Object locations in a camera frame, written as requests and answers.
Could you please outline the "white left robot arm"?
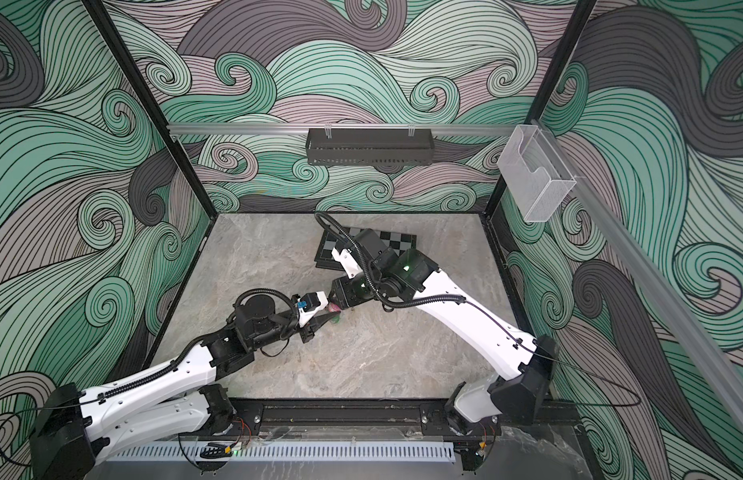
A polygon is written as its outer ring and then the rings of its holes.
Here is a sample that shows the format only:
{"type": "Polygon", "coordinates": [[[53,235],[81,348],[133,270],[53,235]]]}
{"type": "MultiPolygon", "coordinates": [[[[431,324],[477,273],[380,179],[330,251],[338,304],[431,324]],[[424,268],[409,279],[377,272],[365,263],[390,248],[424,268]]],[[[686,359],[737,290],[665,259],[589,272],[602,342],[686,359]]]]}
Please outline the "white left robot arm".
{"type": "Polygon", "coordinates": [[[190,340],[175,358],[101,386],[57,388],[31,429],[34,478],[82,479],[123,450],[239,426],[220,380],[251,364],[267,345],[295,335],[309,342],[338,314],[323,292],[288,297],[251,289],[237,298],[221,328],[190,340]]]}

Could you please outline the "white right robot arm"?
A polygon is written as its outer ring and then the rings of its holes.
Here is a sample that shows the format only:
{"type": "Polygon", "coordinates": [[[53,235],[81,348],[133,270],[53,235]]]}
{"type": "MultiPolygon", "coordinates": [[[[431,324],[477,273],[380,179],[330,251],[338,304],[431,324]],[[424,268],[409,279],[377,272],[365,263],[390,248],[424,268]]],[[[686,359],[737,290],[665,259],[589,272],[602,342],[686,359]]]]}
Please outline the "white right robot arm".
{"type": "Polygon", "coordinates": [[[553,338],[535,337],[507,323],[437,262],[415,248],[397,253],[371,230],[337,242],[331,257],[344,272],[334,282],[332,303],[347,309],[377,300],[389,310],[417,308],[455,332],[495,370],[455,388],[447,403],[455,427],[489,417],[521,425],[535,421],[553,376],[553,338]]]}

